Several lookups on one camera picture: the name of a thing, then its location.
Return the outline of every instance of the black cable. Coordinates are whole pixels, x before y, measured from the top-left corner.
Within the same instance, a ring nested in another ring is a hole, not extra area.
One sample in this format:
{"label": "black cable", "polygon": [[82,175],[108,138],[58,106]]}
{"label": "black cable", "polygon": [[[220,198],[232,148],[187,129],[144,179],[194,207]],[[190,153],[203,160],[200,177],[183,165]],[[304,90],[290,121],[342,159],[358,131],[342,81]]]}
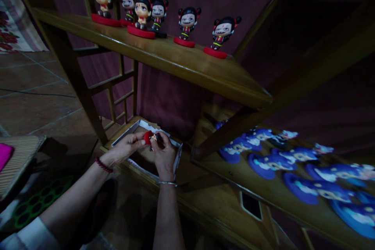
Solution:
{"label": "black cable", "polygon": [[3,91],[8,91],[8,92],[16,92],[16,93],[22,93],[22,94],[29,94],[29,95],[43,95],[43,96],[65,96],[68,98],[76,98],[75,96],[68,96],[68,95],[60,95],[60,94],[38,94],[38,93],[30,93],[30,92],[21,92],[21,91],[15,91],[15,90],[9,90],[9,89],[2,89],[0,90]]}

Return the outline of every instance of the white sleeve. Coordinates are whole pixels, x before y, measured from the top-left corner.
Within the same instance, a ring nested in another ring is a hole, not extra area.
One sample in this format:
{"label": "white sleeve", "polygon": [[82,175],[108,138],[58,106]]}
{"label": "white sleeve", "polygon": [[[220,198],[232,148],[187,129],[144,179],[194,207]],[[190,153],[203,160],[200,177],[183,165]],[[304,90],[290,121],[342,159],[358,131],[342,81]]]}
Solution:
{"label": "white sleeve", "polygon": [[18,233],[12,234],[0,242],[0,249],[60,250],[60,245],[39,217],[37,217]]}

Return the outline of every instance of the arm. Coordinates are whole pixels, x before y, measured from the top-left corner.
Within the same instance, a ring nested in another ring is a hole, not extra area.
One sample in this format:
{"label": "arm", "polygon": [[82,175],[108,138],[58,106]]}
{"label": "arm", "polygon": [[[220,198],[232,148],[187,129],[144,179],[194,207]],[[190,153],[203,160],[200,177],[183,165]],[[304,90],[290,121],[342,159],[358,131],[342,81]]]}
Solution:
{"label": "arm", "polygon": [[[175,150],[168,136],[160,132],[165,147],[151,139],[155,151],[155,165],[160,181],[173,182],[173,164]],[[177,195],[174,185],[161,184],[157,202],[156,228],[153,250],[185,250],[184,237],[182,236],[179,211],[177,208]]]}
{"label": "arm", "polygon": [[[140,132],[125,136],[113,149],[102,155],[100,160],[107,167],[113,168],[145,146],[144,134]],[[41,221],[61,246],[72,237],[86,209],[108,177],[109,173],[95,162],[66,193],[40,215]]]}

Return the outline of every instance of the wooden shelf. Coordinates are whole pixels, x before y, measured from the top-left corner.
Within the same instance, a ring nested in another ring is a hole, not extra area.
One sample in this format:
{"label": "wooden shelf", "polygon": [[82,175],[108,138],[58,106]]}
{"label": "wooden shelf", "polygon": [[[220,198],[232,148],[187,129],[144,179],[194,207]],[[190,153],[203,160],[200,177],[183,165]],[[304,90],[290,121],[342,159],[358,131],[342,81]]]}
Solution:
{"label": "wooden shelf", "polygon": [[102,47],[192,82],[251,108],[261,108],[272,97],[232,56],[217,59],[203,53],[203,47],[186,48],[173,37],[144,39],[128,34],[124,27],[95,23],[87,16],[63,14],[34,8],[36,17],[49,25],[77,35]]}
{"label": "wooden shelf", "polygon": [[[132,118],[121,126],[102,147],[107,151],[111,144],[142,117]],[[190,162],[190,150],[185,145],[176,173],[178,185],[198,179],[208,173]],[[140,172],[128,162],[117,166],[120,171],[130,173],[152,191],[159,192],[154,179]],[[216,237],[222,237],[242,249],[275,249],[276,238],[272,217],[267,206],[261,204],[263,221],[259,221],[245,212],[239,203],[239,191],[228,184],[205,189],[178,193],[179,211],[201,224],[206,231]]]}
{"label": "wooden shelf", "polygon": [[[198,146],[215,131],[214,121],[224,121],[232,115],[233,112],[230,110],[205,104],[196,128],[194,145]],[[262,146],[263,150],[256,153],[268,155],[272,145],[263,142]],[[241,154],[241,161],[238,164],[225,162],[216,152],[200,161],[193,160],[193,163],[209,173],[218,175],[255,199],[286,213],[302,226],[321,233],[345,249],[375,249],[375,241],[352,230],[335,214],[326,199],[319,198],[318,205],[305,204],[284,185],[281,172],[276,172],[277,177],[274,180],[264,180],[258,176],[247,163],[248,153],[249,151]],[[294,173],[311,179],[303,166],[298,166]]]}

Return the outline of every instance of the red figurine base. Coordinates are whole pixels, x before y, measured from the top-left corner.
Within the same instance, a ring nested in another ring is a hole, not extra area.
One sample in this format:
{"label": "red figurine base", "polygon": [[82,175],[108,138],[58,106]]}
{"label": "red figurine base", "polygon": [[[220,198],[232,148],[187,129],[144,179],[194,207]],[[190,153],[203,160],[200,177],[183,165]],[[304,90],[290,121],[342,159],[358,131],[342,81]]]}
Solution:
{"label": "red figurine base", "polygon": [[144,31],[141,29],[137,29],[131,25],[128,25],[128,32],[135,36],[147,38],[147,39],[155,39],[155,33],[152,31]]}
{"label": "red figurine base", "polygon": [[203,52],[205,52],[207,55],[211,55],[211,56],[219,58],[219,59],[225,59],[228,55],[227,53],[216,51],[216,50],[211,49],[209,47],[204,47]]}
{"label": "red figurine base", "polygon": [[122,26],[128,26],[128,25],[133,26],[134,25],[134,23],[132,23],[130,21],[127,21],[127,20],[123,20],[123,19],[120,20],[120,23],[121,23]]}
{"label": "red figurine base", "polygon": [[182,46],[189,47],[189,48],[194,48],[194,46],[195,46],[194,42],[183,40],[183,39],[178,38],[178,37],[173,38],[173,42],[178,44],[178,45],[182,45]]}
{"label": "red figurine base", "polygon": [[99,16],[98,14],[91,14],[91,19],[96,23],[114,26],[114,27],[121,27],[121,23],[119,20],[107,19],[102,16]]}

